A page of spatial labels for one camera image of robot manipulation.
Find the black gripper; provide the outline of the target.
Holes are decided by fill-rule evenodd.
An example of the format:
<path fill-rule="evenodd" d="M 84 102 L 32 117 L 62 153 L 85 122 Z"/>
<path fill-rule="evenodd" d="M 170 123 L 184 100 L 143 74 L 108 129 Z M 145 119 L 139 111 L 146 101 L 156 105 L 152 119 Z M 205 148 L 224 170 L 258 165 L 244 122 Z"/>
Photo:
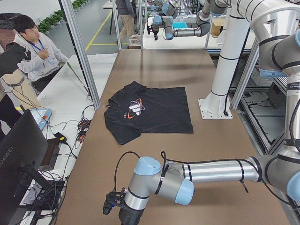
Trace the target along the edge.
<path fill-rule="evenodd" d="M 129 207 L 121 207 L 119 219 L 122 225 L 137 225 L 140 222 L 142 210 L 135 210 Z"/>
<path fill-rule="evenodd" d="M 156 28 L 152 28 L 152 32 L 154 34 L 154 40 L 157 41 L 158 40 L 158 32 L 159 32 L 159 29 L 156 29 Z"/>

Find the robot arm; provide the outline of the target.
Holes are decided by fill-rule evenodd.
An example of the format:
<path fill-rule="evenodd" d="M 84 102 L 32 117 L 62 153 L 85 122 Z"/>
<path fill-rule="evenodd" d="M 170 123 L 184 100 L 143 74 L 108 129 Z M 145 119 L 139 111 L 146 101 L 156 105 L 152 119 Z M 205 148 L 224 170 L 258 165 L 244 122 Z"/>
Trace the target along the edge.
<path fill-rule="evenodd" d="M 242 40 L 247 29 L 252 29 L 258 41 L 260 74 L 288 78 L 284 147 L 277 156 L 168 163 L 164 167 L 151 157 L 142 157 L 121 196 L 123 225 L 139 223 L 151 194 L 189 204 L 195 183 L 251 180 L 273 186 L 295 201 L 300 199 L 300 7 L 284 0 L 218 0 L 205 2 L 205 8 L 212 15 L 229 8 L 230 14 L 210 94 L 199 101 L 202 116 L 220 119 L 229 112 L 226 93 Z"/>
<path fill-rule="evenodd" d="M 178 17 L 175 7 L 176 0 L 153 0 L 151 9 L 157 11 L 151 25 L 147 25 L 147 33 L 153 33 L 154 40 L 158 40 L 159 30 L 162 29 L 164 40 L 176 37 L 202 37 L 210 31 L 212 16 L 221 16 L 228 5 L 218 0 L 206 0 L 204 6 L 196 14 Z"/>

